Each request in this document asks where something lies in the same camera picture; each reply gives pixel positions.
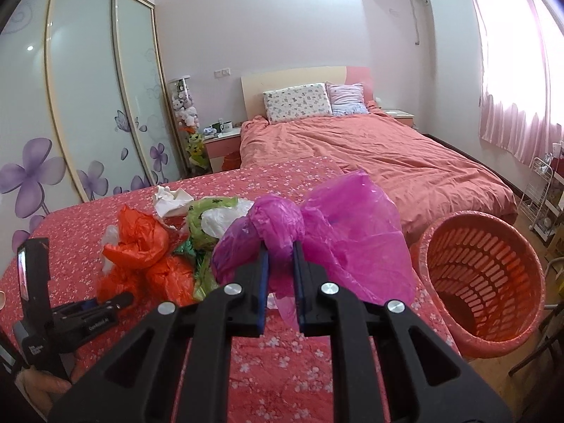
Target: metal bolt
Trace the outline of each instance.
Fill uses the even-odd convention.
[[[225,288],[223,288],[223,291],[227,295],[238,295],[238,294],[241,294],[241,292],[243,291],[243,288],[241,287],[241,285],[239,283],[229,283],[228,285],[225,285]]]
[[[159,313],[161,315],[170,315],[176,310],[176,305],[174,305],[172,302],[162,302],[157,307],[157,310],[159,310]]]
[[[392,313],[401,313],[405,310],[405,304],[402,301],[390,301],[387,309]]]
[[[339,286],[336,283],[324,283],[321,285],[321,292],[323,294],[337,294],[339,292]]]

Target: patterned pillow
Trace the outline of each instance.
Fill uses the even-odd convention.
[[[264,107],[271,124],[296,119],[331,116],[325,84],[306,84],[264,92]]]
[[[364,104],[364,86],[361,83],[340,86],[325,83],[333,116],[368,114]]]

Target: person's hand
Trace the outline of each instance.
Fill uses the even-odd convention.
[[[62,395],[72,386],[70,382],[36,370],[35,367],[22,371],[22,383],[29,400],[45,416],[53,407],[49,393]]]

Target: purple plastic bag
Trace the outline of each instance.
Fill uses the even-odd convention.
[[[381,305],[399,299],[410,305],[415,296],[398,210],[364,171],[317,186],[300,207],[274,195],[258,198],[215,247],[212,269],[219,284],[232,281],[235,268],[258,257],[261,240],[269,250],[270,291],[277,301],[284,298],[277,303],[287,321],[292,319],[295,240],[302,241],[306,260],[322,265],[330,281],[363,301]]]

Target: sheer curtain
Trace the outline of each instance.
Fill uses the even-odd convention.
[[[482,40],[480,137],[523,164],[564,124],[564,35],[542,0],[473,0]]]

